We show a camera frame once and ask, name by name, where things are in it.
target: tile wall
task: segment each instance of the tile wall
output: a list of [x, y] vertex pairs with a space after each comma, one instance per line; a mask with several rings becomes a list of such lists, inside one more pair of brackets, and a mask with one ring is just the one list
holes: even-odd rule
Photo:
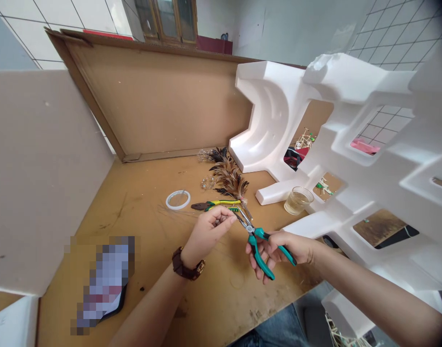
[[40, 69], [65, 69], [47, 37], [52, 30], [95, 30], [133, 36], [124, 9], [132, 0], [0, 0], [0, 17]]
[[[348, 51], [390, 71], [413, 71], [442, 44], [442, 9], [433, 0], [372, 0], [364, 24]], [[383, 147], [414, 115], [410, 109], [382, 106], [358, 137]]]

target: clear tape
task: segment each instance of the clear tape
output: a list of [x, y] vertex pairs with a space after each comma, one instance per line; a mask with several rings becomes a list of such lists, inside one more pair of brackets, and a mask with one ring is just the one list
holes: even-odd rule
[[[187, 195], [187, 201], [184, 202], [182, 205], [180, 206], [171, 206], [169, 204], [169, 200], [171, 200], [173, 197], [175, 197], [176, 195], [179, 194], [185, 194]], [[167, 198], [166, 198], [166, 206], [168, 206], [169, 209], [171, 210], [180, 210], [183, 209], [184, 207], [186, 207], [188, 205], [188, 203], [190, 202], [190, 193], [186, 190], [177, 190], [174, 193], [170, 194]]]

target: wristwatch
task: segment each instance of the wristwatch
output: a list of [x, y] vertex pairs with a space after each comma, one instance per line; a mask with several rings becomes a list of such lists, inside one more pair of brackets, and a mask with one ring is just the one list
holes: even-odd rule
[[184, 266], [181, 260], [181, 252], [183, 247], [179, 247], [174, 253], [173, 253], [173, 269], [176, 274], [179, 276], [182, 276], [188, 280], [196, 280], [201, 273], [203, 272], [203, 269], [205, 268], [205, 261], [201, 260], [195, 269], [189, 269]]

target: forearm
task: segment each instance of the forearm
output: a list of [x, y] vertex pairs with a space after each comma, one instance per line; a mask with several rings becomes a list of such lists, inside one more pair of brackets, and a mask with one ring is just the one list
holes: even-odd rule
[[311, 263], [399, 345], [439, 343], [442, 314], [414, 295], [320, 243], [315, 246]]
[[169, 265], [147, 295], [123, 322], [109, 346], [160, 346], [188, 280]]

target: feather bundle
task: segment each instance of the feather bundle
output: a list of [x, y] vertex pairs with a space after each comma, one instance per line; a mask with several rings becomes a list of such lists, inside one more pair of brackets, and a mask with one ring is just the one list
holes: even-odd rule
[[241, 176], [237, 163], [227, 153], [227, 147], [213, 149], [210, 157], [216, 162], [210, 171], [213, 171], [216, 183], [221, 186], [221, 188], [216, 188], [216, 191], [222, 195], [231, 195], [246, 203], [243, 197], [250, 182]]

